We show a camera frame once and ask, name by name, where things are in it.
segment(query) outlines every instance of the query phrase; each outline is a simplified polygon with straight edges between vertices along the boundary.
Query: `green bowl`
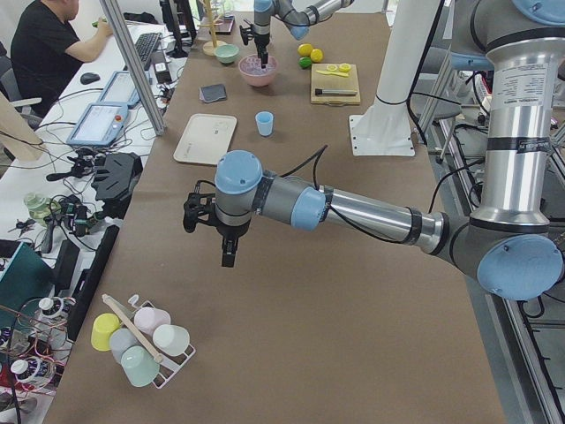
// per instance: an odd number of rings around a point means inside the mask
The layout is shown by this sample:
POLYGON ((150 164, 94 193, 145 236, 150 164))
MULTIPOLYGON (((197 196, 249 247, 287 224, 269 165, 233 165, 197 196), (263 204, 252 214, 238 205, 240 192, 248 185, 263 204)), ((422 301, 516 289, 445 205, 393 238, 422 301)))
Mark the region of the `green bowl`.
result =
POLYGON ((223 64, 233 64, 239 54, 239 47, 234 44, 223 44, 214 51, 215 56, 223 64))

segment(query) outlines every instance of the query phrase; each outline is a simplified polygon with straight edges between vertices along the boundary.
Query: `cup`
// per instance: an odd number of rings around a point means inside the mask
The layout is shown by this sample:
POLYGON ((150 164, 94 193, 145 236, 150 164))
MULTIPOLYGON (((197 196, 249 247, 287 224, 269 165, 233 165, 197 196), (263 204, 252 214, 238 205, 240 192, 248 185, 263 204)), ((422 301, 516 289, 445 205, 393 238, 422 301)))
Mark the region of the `cup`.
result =
POLYGON ((266 110, 259 112, 255 115, 255 122, 257 123, 257 129, 259 134, 263 137, 268 137, 273 132, 273 121, 275 116, 266 110))
POLYGON ((135 313, 133 317, 135 326, 153 336, 153 332, 157 327, 163 324, 170 324, 170 315, 167 311, 157 309, 156 307, 142 307, 135 313))
POLYGON ((98 315, 92 326, 90 343, 94 349, 101 352, 109 351, 109 338, 120 328, 120 320, 115 314, 98 315))
POLYGON ((120 364, 134 387, 147 386, 159 374, 159 364, 141 346, 133 346, 125 351, 120 364))
POLYGON ((117 329, 109 338, 109 348, 118 364, 122 362, 124 352, 132 346, 139 346, 139 341, 128 329, 117 329))
POLYGON ((178 356, 191 343, 188 331, 177 325, 163 324, 153 333, 153 344, 169 356, 178 356))

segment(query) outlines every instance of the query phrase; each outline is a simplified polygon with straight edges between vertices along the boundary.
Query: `warning label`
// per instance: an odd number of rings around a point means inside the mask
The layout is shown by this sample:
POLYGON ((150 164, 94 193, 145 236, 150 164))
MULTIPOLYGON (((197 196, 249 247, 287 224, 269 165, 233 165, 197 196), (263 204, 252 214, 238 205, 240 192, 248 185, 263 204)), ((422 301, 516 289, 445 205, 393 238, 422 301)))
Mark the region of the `warning label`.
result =
POLYGON ((495 73, 492 109, 543 106, 547 102, 547 69, 548 64, 524 64, 495 73))

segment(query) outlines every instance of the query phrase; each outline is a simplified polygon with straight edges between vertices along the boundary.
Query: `pink bowl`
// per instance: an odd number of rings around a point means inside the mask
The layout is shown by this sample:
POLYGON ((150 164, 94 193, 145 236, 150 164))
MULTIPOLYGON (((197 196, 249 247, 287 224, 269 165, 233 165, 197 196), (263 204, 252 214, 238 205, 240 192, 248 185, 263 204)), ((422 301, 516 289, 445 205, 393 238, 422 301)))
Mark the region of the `pink bowl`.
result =
POLYGON ((274 57, 269 55, 267 67, 261 68, 261 59, 257 55, 250 55, 241 59, 237 68, 247 84, 264 87, 275 79, 278 63, 274 57))

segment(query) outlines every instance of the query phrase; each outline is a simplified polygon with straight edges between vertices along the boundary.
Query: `person's hand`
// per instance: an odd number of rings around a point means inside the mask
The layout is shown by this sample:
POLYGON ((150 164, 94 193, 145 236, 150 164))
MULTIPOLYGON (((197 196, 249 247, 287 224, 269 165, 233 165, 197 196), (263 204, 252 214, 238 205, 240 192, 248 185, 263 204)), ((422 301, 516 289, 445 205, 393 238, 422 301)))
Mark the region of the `person's hand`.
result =
POLYGON ((98 18, 98 32, 104 34, 106 37, 110 37, 112 35, 112 28, 108 25, 103 18, 98 18))

